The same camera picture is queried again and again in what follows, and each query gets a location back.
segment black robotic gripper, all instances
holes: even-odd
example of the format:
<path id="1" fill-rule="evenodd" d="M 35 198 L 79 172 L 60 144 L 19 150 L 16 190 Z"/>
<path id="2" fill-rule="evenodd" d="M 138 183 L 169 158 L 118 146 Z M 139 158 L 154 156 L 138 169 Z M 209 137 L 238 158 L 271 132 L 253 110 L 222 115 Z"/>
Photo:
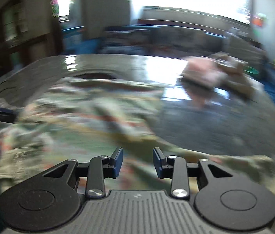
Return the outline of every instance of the black robotic gripper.
<path id="1" fill-rule="evenodd" d="M 153 149 L 159 178 L 172 179 L 166 191 L 105 193 L 104 179 L 117 178 L 122 148 L 89 163 L 68 159 L 5 191 L 0 217 L 6 233 L 270 233 L 275 197 L 246 176 L 208 159 L 187 163 Z M 84 195 L 80 177 L 87 177 Z M 199 192 L 190 197 L 189 177 Z"/>

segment wooden trim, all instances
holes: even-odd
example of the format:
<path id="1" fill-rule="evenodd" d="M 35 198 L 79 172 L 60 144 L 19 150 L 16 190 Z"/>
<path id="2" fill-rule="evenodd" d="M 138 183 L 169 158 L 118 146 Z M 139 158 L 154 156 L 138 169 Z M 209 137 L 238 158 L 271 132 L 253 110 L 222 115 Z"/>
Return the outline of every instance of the wooden trim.
<path id="1" fill-rule="evenodd" d="M 201 26 L 191 23 L 178 22 L 178 21 L 170 21 L 170 20 L 158 20 L 158 19 L 139 19 L 137 21 L 139 25 L 155 25 L 155 26 L 181 26 L 187 28 L 195 28 L 200 30 L 205 30 L 210 33 L 224 35 L 225 31 L 217 28 L 212 28 L 209 26 Z"/>

